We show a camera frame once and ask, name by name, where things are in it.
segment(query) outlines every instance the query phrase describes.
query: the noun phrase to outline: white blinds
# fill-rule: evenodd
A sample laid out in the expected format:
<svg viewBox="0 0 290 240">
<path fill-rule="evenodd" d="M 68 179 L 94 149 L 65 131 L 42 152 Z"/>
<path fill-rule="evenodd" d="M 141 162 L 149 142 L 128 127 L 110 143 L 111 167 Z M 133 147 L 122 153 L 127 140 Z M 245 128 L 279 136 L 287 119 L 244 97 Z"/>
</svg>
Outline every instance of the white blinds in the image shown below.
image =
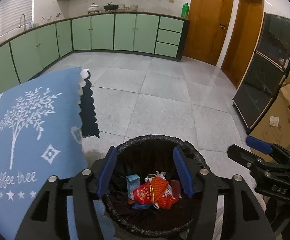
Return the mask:
<svg viewBox="0 0 290 240">
<path fill-rule="evenodd" d="M 32 0 L 0 1 L 0 36 L 18 28 L 21 14 L 26 15 L 26 23 L 32 21 Z"/>
</svg>

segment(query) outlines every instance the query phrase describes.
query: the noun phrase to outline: white tree print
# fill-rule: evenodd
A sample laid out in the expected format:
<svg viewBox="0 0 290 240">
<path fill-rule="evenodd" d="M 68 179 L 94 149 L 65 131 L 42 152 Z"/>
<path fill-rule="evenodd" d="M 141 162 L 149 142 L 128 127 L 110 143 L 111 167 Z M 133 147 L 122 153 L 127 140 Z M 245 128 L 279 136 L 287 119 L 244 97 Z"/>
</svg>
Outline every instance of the white tree print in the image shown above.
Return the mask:
<svg viewBox="0 0 290 240">
<path fill-rule="evenodd" d="M 41 133 L 44 130 L 41 126 L 45 121 L 41 121 L 42 115 L 54 114 L 53 99 L 61 95 L 49 95 L 49 88 L 46 89 L 46 92 L 43 95 L 39 95 L 40 88 L 36 88 L 34 92 L 29 91 L 25 93 L 25 98 L 19 97 L 16 99 L 17 104 L 7 110 L 5 117 L 0 122 L 0 132 L 4 127 L 12 128 L 13 138 L 10 152 L 10 165 L 9 169 L 13 168 L 13 159 L 14 159 L 14 149 L 17 137 L 20 131 L 24 127 L 33 125 L 38 132 L 37 141 L 41 137 Z"/>
</svg>

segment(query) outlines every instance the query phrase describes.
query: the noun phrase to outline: blue box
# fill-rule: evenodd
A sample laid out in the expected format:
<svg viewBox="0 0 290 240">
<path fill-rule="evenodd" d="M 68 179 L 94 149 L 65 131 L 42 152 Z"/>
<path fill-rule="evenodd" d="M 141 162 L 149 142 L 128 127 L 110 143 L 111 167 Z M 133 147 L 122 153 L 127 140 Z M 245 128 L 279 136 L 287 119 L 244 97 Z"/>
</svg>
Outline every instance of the blue box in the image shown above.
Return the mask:
<svg viewBox="0 0 290 240">
<path fill-rule="evenodd" d="M 127 192 L 130 199 L 134 199 L 133 191 L 140 186 L 140 177 L 137 174 L 126 176 Z"/>
</svg>

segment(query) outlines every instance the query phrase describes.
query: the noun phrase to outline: countertop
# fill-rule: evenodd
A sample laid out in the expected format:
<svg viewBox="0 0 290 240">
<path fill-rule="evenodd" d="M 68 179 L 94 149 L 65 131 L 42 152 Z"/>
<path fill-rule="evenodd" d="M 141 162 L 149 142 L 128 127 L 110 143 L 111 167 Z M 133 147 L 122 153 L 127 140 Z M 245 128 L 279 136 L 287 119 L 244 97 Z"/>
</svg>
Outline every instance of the countertop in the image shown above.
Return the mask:
<svg viewBox="0 0 290 240">
<path fill-rule="evenodd" d="M 25 33 L 28 33 L 28 32 L 31 32 L 33 30 L 36 30 L 36 29 L 39 29 L 39 28 L 42 28 L 44 26 L 47 26 L 47 25 L 51 25 L 51 24 L 55 24 L 57 22 L 63 22 L 63 21 L 68 21 L 68 20 L 73 20 L 73 19 L 78 19 L 78 18 L 83 18 L 83 17 L 87 17 L 87 16 L 93 16 L 93 15 L 102 15 L 102 14 L 113 14 L 113 13 L 137 13 L 137 14 L 150 14 L 150 15 L 158 15 L 158 16 L 164 16 L 164 17 L 169 17 L 169 18 L 174 18 L 174 19 L 177 19 L 177 20 L 183 20 L 183 21 L 189 21 L 187 19 L 184 19 L 184 18 L 181 18 L 181 17 L 177 17 L 177 16 L 172 16 L 172 15 L 167 15 L 167 14 L 160 14 L 160 13 L 151 13 L 151 12 L 134 12 L 134 11 L 113 11 L 113 12 L 102 12 L 102 13 L 96 13 L 96 14 L 85 14 L 85 15 L 81 15 L 81 16 L 77 16 L 77 17 L 73 17 L 73 18 L 67 18 L 67 19 L 63 19 L 63 20 L 58 20 L 58 21 L 54 21 L 54 22 L 50 22 L 50 23 L 46 23 L 46 24 L 43 24 L 43 25 L 39 25 L 35 28 L 32 28 L 32 29 L 29 29 L 27 31 L 24 31 L 24 32 L 21 32 L 17 35 L 15 35 L 14 37 L 11 37 L 7 40 L 5 40 L 4 42 L 2 42 L 0 44 L 0 47 L 5 45 L 6 43 L 10 42 L 11 40 L 25 34 Z"/>
</svg>

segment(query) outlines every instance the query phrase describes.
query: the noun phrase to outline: gray tile floor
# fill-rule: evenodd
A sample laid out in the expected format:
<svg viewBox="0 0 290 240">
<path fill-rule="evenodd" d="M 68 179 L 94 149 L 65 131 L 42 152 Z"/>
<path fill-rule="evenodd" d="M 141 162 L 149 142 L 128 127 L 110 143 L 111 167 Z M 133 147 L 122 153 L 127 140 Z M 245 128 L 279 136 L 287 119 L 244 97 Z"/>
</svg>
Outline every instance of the gray tile floor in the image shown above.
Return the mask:
<svg viewBox="0 0 290 240">
<path fill-rule="evenodd" d="M 246 133 L 231 99 L 236 89 L 215 66 L 183 57 L 174 62 L 120 53 L 75 53 L 48 72 L 82 66 L 91 72 L 100 138 L 83 140 L 89 165 L 130 138 L 164 134 L 188 140 L 218 176 L 249 171 L 230 160 L 228 146 L 245 147 Z"/>
</svg>

